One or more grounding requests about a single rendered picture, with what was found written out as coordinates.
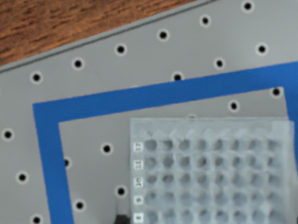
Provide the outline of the clear well plate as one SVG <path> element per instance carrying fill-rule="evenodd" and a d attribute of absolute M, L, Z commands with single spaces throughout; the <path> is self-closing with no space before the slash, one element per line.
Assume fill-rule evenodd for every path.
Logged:
<path fill-rule="evenodd" d="M 130 209 L 131 224 L 295 224 L 294 121 L 130 118 Z"/>

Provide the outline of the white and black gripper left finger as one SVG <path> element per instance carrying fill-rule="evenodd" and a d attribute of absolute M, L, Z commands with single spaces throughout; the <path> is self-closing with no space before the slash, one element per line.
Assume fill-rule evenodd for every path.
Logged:
<path fill-rule="evenodd" d="M 131 217 L 127 217 L 127 215 L 116 215 L 114 224 L 131 224 Z"/>

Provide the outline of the blue tape outline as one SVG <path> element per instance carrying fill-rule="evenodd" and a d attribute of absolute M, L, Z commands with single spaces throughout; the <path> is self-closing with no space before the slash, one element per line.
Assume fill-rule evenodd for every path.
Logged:
<path fill-rule="evenodd" d="M 298 61 L 32 104 L 51 224 L 74 224 L 59 122 L 283 87 L 298 174 Z"/>

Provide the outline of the grey rectangular base plate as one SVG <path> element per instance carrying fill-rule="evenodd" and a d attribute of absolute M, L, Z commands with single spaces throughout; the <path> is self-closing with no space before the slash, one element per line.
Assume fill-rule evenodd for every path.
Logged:
<path fill-rule="evenodd" d="M 197 0 L 0 66 L 0 224 L 51 224 L 32 104 L 298 61 L 298 0 Z M 74 224 L 130 209 L 130 118 L 288 117 L 283 87 L 59 122 Z"/>

